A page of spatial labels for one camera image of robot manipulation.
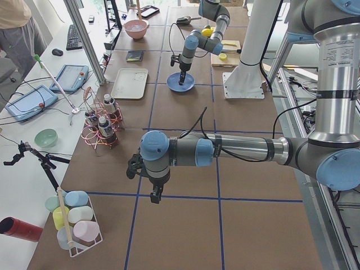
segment black keyboard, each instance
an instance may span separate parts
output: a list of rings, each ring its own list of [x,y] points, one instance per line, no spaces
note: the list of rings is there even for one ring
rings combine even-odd
[[[83,48],[81,44],[81,40],[79,37],[79,33],[75,27],[75,25],[71,24],[69,26],[69,31],[67,33],[67,44],[66,44],[66,50],[77,50]]]

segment red can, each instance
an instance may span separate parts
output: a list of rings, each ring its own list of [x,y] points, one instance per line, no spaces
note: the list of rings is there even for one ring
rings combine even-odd
[[[43,229],[22,220],[7,217],[0,222],[0,233],[32,242],[37,242]]]

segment wooden handle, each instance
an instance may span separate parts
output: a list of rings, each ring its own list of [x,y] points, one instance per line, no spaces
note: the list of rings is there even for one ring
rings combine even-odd
[[[65,210],[64,198],[62,196],[61,187],[57,188],[57,196],[58,196],[58,200],[60,202],[62,220],[64,221],[67,243],[69,244],[69,247],[72,249],[74,247],[73,238],[71,237],[71,230],[70,230],[70,226],[69,226],[68,215],[66,214],[66,210]]]
[[[142,20],[139,0],[136,0],[136,6],[137,6],[137,13],[139,15],[139,19]]]

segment tripod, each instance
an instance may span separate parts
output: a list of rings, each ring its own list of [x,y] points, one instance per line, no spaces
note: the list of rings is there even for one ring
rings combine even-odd
[[[63,157],[53,156],[51,154],[46,154],[44,156],[41,153],[39,153],[39,151],[37,151],[36,149],[33,149],[29,145],[28,142],[23,143],[23,141],[21,141],[21,143],[18,145],[18,148],[19,148],[20,153],[13,156],[11,161],[4,161],[4,165],[5,166],[15,165],[15,163],[17,163],[21,158],[23,158],[25,156],[24,152],[30,151],[34,156],[36,156],[38,158],[38,160],[40,161],[41,167],[45,171],[45,173],[46,173],[47,177],[49,178],[55,191],[57,191],[57,188],[59,187],[59,185],[57,184],[55,177],[51,172],[51,169],[53,169],[53,170],[56,169],[56,166],[50,160],[67,163],[67,164],[70,163],[70,160],[64,159]]]

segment gray pants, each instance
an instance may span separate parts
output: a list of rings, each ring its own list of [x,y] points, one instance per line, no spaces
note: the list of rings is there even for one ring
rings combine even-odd
[[[35,64],[34,55],[41,55],[47,44],[37,22],[31,17],[23,27],[0,29],[0,47],[24,79]]]

